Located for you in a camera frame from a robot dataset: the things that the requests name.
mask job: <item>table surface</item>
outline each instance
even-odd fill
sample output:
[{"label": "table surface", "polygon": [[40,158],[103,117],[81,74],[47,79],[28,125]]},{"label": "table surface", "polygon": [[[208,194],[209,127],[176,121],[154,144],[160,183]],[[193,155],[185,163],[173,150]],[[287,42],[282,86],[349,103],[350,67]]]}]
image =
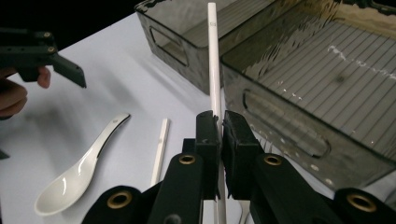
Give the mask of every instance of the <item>table surface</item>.
[{"label": "table surface", "polygon": [[[162,121],[171,120],[161,179],[184,138],[195,137],[195,117],[210,110],[210,98],[151,53],[136,14],[63,49],[80,65],[87,89],[52,71],[51,86],[24,83],[28,102],[22,112],[0,123],[0,203],[4,224],[80,223],[98,197],[119,185],[149,188]],[[82,197],[59,214],[41,217],[34,204],[55,177],[76,163],[119,113],[132,117],[106,143],[92,182]],[[293,164],[311,186],[332,192]],[[367,190],[384,199],[396,188],[396,174]],[[240,207],[227,200],[227,223],[238,223]],[[205,201],[204,222],[213,222],[213,202]],[[251,217],[247,223],[253,223]]]}]

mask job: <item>spoon handle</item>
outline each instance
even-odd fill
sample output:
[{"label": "spoon handle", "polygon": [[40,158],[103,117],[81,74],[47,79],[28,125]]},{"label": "spoon handle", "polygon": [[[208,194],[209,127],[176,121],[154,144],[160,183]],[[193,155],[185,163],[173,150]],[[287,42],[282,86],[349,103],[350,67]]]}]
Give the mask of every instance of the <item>spoon handle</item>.
[{"label": "spoon handle", "polygon": [[95,142],[91,146],[92,153],[96,154],[96,158],[99,157],[102,148],[105,146],[106,141],[110,138],[121,124],[131,117],[128,113],[121,113],[117,115],[113,120],[111,120],[107,126],[102,130],[99,136],[96,138]]}]

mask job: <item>white chopstick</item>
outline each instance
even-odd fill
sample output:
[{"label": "white chopstick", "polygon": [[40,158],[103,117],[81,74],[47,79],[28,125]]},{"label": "white chopstick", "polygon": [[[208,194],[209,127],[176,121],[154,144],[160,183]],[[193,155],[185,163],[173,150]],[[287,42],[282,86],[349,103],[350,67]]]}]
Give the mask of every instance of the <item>white chopstick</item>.
[{"label": "white chopstick", "polygon": [[151,177],[151,186],[156,185],[160,181],[161,168],[163,167],[163,153],[165,150],[166,140],[168,138],[169,123],[170,119],[163,119],[160,139],[158,140],[157,154],[155,155],[154,169]]},{"label": "white chopstick", "polygon": [[[209,41],[209,75],[210,75],[210,101],[213,114],[219,117],[217,126],[219,131],[220,145],[222,137],[222,115],[221,115],[221,94],[220,94],[220,75],[219,75],[219,38],[218,38],[218,19],[216,3],[207,4],[207,29]],[[224,165],[219,162],[219,194],[214,206],[214,216],[216,224],[226,224],[226,203],[224,186]]]}]

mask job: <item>plastic bin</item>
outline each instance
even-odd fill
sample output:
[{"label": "plastic bin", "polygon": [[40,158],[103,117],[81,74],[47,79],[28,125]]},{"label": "plastic bin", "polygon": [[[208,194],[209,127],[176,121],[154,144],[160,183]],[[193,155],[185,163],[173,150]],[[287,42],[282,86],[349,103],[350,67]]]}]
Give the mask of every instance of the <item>plastic bin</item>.
[{"label": "plastic bin", "polygon": [[330,189],[396,167],[396,17],[301,1],[221,57],[226,106]]},{"label": "plastic bin", "polygon": [[151,51],[209,94],[207,3],[216,3],[221,56],[299,1],[149,0],[134,9]]}]

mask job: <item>spoon bowl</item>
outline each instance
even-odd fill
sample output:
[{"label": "spoon bowl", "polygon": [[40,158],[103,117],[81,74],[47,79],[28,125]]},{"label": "spoon bowl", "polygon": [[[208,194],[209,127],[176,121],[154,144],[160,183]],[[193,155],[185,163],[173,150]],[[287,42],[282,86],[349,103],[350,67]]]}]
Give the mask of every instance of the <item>spoon bowl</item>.
[{"label": "spoon bowl", "polygon": [[106,141],[129,117],[130,114],[122,113],[111,120],[84,156],[43,190],[35,201],[37,214],[54,215],[81,197],[91,183],[97,160]]}]

